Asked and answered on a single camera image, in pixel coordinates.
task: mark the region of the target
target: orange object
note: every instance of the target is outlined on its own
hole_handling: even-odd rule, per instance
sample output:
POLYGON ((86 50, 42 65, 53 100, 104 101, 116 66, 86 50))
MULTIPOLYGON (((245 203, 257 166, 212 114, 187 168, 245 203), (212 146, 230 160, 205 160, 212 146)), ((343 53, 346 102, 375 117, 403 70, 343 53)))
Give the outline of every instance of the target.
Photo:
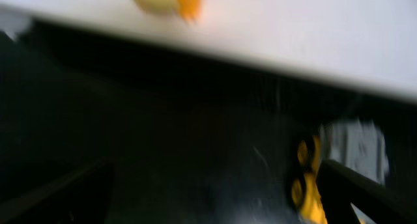
POLYGON ((184 20, 194 20, 200 12, 201 0, 178 0, 179 14, 184 20))

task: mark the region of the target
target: white countertop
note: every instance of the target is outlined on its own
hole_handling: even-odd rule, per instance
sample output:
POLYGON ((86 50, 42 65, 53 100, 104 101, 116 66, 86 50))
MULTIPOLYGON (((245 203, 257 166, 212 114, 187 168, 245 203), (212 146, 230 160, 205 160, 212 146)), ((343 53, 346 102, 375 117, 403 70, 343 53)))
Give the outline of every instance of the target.
POLYGON ((417 103, 417 0, 203 0, 200 19, 132 0, 0 0, 43 20, 417 103))

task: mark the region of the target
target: white table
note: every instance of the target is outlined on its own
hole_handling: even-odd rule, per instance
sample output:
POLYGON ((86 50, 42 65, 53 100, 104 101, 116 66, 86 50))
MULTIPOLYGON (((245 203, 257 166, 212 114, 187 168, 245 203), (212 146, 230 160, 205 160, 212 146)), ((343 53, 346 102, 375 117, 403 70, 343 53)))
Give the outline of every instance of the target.
POLYGON ((36 18, 417 103, 417 0, 204 0, 200 20, 132 0, 0 0, 36 18))

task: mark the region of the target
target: white surface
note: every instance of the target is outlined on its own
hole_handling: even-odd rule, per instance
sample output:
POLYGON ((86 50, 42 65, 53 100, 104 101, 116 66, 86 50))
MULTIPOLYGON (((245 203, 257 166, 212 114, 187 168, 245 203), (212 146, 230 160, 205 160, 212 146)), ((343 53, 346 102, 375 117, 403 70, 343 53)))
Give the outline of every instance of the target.
POLYGON ((200 20, 142 13, 132 0, 0 0, 102 33, 417 102, 417 0, 204 0, 200 20))

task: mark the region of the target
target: dark background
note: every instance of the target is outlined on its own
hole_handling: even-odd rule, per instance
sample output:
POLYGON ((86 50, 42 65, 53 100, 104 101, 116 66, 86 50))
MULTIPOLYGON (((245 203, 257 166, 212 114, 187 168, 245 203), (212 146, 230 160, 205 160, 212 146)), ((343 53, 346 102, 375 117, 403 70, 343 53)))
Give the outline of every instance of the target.
POLYGON ((0 49, 2 201, 107 157, 108 223, 297 223, 293 136, 360 119, 417 203, 413 105, 39 21, 0 49))

